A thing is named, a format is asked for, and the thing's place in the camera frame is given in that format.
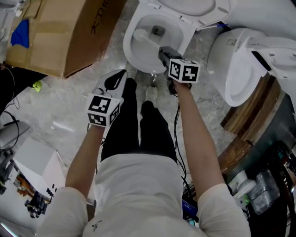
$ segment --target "white box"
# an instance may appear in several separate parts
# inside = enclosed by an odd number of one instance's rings
[[[86,111],[89,123],[101,127],[109,127],[120,113],[123,99],[89,94]]]
[[[13,160],[30,184],[41,194],[50,198],[47,188],[55,194],[65,186],[65,177],[54,149],[32,138],[27,138]]]
[[[169,77],[181,83],[197,83],[200,65],[194,61],[171,59]]]

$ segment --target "sneaker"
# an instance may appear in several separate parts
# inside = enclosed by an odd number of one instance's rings
[[[157,88],[156,87],[148,87],[146,90],[146,98],[145,101],[149,100],[156,106],[156,98],[157,98]]]

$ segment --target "hand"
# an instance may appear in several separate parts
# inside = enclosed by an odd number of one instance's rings
[[[180,83],[180,82],[178,82],[178,81],[176,81],[176,80],[173,80],[173,82],[174,82],[174,85],[175,85],[175,90],[176,90],[176,92],[179,94],[179,93],[182,93],[182,92],[190,92],[190,89],[189,89],[189,84],[187,84],[187,83]]]

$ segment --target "leg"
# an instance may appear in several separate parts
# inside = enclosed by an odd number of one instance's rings
[[[167,156],[177,162],[175,147],[168,124],[151,101],[142,105],[141,150],[146,154]]]
[[[108,131],[101,161],[113,155],[139,150],[136,87],[134,79],[128,78],[123,92],[124,102],[120,114]]]

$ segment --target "toilet bowl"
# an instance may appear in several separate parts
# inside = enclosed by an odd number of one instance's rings
[[[136,41],[133,33],[142,28],[159,46],[170,46],[184,54],[194,32],[226,18],[236,0],[140,0],[123,39],[126,58],[136,69],[150,74],[166,68],[158,49],[147,41]]]
[[[233,107],[243,104],[267,72],[296,80],[296,41],[239,28],[221,34],[208,58],[210,79]]]

